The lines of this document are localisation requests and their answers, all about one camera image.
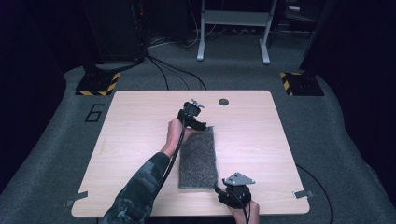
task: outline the gray carpet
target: gray carpet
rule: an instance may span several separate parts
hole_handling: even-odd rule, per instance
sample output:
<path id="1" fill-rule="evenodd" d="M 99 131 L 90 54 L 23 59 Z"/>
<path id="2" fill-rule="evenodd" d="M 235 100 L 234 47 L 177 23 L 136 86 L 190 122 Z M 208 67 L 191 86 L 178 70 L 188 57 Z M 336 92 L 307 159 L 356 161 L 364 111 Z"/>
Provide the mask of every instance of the gray carpet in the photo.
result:
<path id="1" fill-rule="evenodd" d="M 325 188 L 333 207 L 333 223 L 396 223 L 396 211 L 375 172 L 361 159 L 346 133 L 337 99 L 318 78 L 323 97 L 288 96 L 279 73 L 298 72 L 307 39 L 276 34 L 269 49 L 271 64 L 264 65 L 257 35 L 218 36 L 206 41 L 205 60 L 196 61 L 198 43 L 186 48 L 177 44 L 150 48 L 150 55 L 193 72 L 209 90 L 267 90 L 273 94 L 295 162 L 309 171 Z M 170 90 L 187 86 L 164 69 Z M 77 192 L 113 94 L 76 96 L 82 68 L 64 74 L 67 90 L 47 130 L 30 156 L 0 196 L 0 223 L 96 223 L 95 218 L 72 217 L 64 203 Z M 191 90 L 199 82 L 179 75 Z M 120 75 L 115 91 L 166 90 L 163 75 L 149 60 Z M 94 104 L 103 113 L 98 122 L 84 122 Z M 263 216 L 270 223 L 330 223 L 331 211 L 324 192 L 299 169 L 310 211 L 299 216 Z M 227 217 L 153 218 L 150 223 L 225 223 Z"/>

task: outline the gray towel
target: gray towel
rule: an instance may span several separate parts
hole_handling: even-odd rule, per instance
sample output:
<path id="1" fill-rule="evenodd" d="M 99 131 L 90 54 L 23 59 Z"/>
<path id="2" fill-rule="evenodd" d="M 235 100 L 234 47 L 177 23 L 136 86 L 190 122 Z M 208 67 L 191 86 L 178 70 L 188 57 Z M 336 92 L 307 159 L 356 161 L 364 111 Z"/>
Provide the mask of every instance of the gray towel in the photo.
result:
<path id="1" fill-rule="evenodd" d="M 190 136 L 180 149 L 178 187 L 213 189 L 218 180 L 213 127 Z"/>

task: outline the long sleeve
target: long sleeve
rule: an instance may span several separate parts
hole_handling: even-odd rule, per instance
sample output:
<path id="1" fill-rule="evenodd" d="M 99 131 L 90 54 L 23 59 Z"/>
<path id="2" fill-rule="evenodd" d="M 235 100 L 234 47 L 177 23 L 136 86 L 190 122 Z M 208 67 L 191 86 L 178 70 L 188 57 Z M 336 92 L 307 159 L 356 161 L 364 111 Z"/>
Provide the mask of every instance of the long sleeve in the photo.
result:
<path id="1" fill-rule="evenodd" d="M 145 223 L 163 182 L 169 158 L 158 152 L 140 167 L 107 210 L 103 224 Z"/>

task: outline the table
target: table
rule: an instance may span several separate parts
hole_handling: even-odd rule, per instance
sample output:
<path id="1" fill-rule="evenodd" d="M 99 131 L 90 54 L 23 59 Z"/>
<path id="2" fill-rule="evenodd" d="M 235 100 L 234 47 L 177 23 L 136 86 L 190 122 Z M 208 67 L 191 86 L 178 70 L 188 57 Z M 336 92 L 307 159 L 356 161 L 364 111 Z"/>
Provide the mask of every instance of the table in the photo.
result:
<path id="1" fill-rule="evenodd" d="M 248 185 L 261 215 L 304 214 L 306 198 L 276 106 L 269 91 L 117 91 L 106 115 L 75 201 L 75 217 L 102 217 L 137 169 L 165 143 L 168 121 L 184 102 L 198 101 L 198 121 L 214 126 L 221 179 L 239 172 L 256 181 Z M 219 99 L 228 105 L 220 105 Z M 153 207 L 153 217 L 229 216 L 214 190 L 179 189 L 179 156 Z"/>
<path id="2" fill-rule="evenodd" d="M 197 60 L 204 60 L 205 53 L 205 25 L 206 24 L 222 24 L 222 25 L 246 25 L 246 26 L 262 26 L 265 27 L 263 37 L 260 39 L 260 49 L 262 50 L 262 62 L 270 63 L 268 49 L 266 46 L 268 34 L 270 32 L 272 19 L 276 7 L 276 1 L 272 0 L 269 12 L 245 12 L 245 11 L 218 11 L 205 10 L 205 0 L 201 5 L 201 37 L 198 47 Z"/>

